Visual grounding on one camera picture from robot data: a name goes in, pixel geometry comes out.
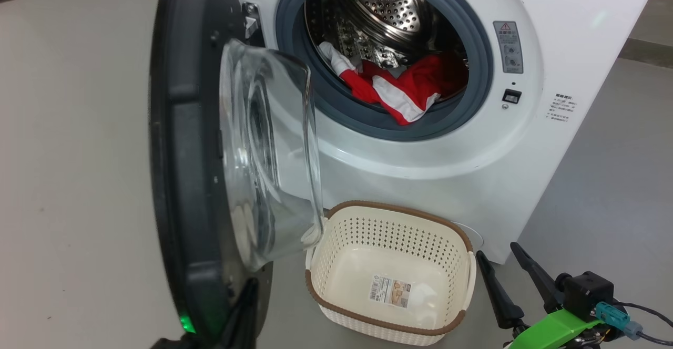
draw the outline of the transparent glass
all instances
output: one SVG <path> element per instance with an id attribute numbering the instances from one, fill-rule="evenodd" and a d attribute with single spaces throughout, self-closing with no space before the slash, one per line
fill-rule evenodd
<path id="1" fill-rule="evenodd" d="M 269 90 L 296 100 L 303 111 L 303 140 L 283 153 L 303 153 L 293 162 L 293 194 L 281 187 L 274 137 L 278 118 Z M 225 45 L 220 67 L 220 129 L 231 224 L 246 267 L 315 246 L 322 237 L 322 191 L 315 135 L 315 106 L 308 67 L 289 55 L 250 47 L 238 40 Z M 296 188 L 306 188 L 299 193 Z"/>

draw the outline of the laundry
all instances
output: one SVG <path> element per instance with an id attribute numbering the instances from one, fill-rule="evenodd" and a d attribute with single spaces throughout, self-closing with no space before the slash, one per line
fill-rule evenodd
<path id="1" fill-rule="evenodd" d="M 358 69 L 329 42 L 319 47 L 355 98 L 380 103 L 401 126 L 420 119 L 438 99 L 454 97 L 467 85 L 468 69 L 453 52 L 426 55 L 395 78 L 368 60 Z"/>

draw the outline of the brown basket rim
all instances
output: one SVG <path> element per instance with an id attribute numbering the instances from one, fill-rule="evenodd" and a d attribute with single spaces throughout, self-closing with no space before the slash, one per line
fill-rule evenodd
<path id="1" fill-rule="evenodd" d="M 465 232 L 462 231 L 461 227 L 457 226 L 454 222 L 451 222 L 444 218 L 437 217 L 436 215 L 432 215 L 427 212 L 414 210 L 413 208 L 406 208 L 373 201 L 360 201 L 360 200 L 345 201 L 344 203 L 339 203 L 338 205 L 334 206 L 334 208 L 329 210 L 329 212 L 327 212 L 326 214 L 327 219 L 332 218 L 336 212 L 338 212 L 339 210 L 343 210 L 346 207 L 369 207 L 369 208 L 377 208 L 380 210 L 389 210 L 392 212 L 406 213 L 407 215 L 412 215 L 413 217 L 423 218 L 425 220 L 430 220 L 432 222 L 442 224 L 446 227 L 449 227 L 450 229 L 453 229 L 454 231 L 456 231 L 457 234 L 459 234 L 462 241 L 464 241 L 465 247 L 467 248 L 468 252 L 473 251 L 472 243 L 470 242 L 470 239 L 467 237 L 467 234 L 465 234 Z M 459 313 L 457 314 L 456 318 L 454 318 L 453 321 L 451 321 L 447 325 L 444 325 L 444 327 L 437 328 L 435 330 L 425 330 L 422 328 L 408 327 L 406 325 L 399 325 L 394 323 L 388 323 L 386 321 L 376 320 L 370 317 L 366 317 L 364 315 L 360 315 L 358 313 L 348 311 L 332 303 L 329 303 L 328 301 L 325 301 L 325 299 L 323 299 L 318 295 L 317 291 L 315 291 L 315 288 L 313 287 L 313 282 L 311 280 L 311 271 L 307 269 L 304 274 L 306 278 L 306 287 L 308 287 L 308 291 L 310 292 L 313 299 L 315 299 L 315 301 L 318 302 L 318 304 L 336 313 L 341 313 L 341 315 L 350 317 L 355 320 L 360 320 L 363 323 L 377 325 L 378 327 L 387 328 L 389 330 L 395 330 L 408 334 L 435 336 L 435 335 L 444 335 L 447 334 L 448 332 L 451 332 L 461 323 L 463 318 L 465 318 L 465 310 L 461 310 L 459 311 Z"/>

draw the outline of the washing machine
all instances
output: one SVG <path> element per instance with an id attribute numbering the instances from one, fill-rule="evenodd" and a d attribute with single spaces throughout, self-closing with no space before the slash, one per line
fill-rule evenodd
<path id="1" fill-rule="evenodd" d="M 439 215 L 503 263 L 646 1 L 159 0 L 154 201 L 185 330 L 216 340 L 250 277 L 267 300 L 271 261 L 344 201 Z M 322 42 L 391 72 L 450 52 L 468 78 L 400 125 Z"/>

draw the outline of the green light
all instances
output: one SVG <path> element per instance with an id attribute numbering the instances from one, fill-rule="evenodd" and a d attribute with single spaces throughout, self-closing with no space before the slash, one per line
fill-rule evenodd
<path id="1" fill-rule="evenodd" d="M 185 332 L 189 332 L 190 334 L 196 333 L 194 330 L 194 324 L 192 324 L 192 319 L 189 316 L 181 315 L 180 323 L 182 323 L 182 329 L 185 330 Z"/>

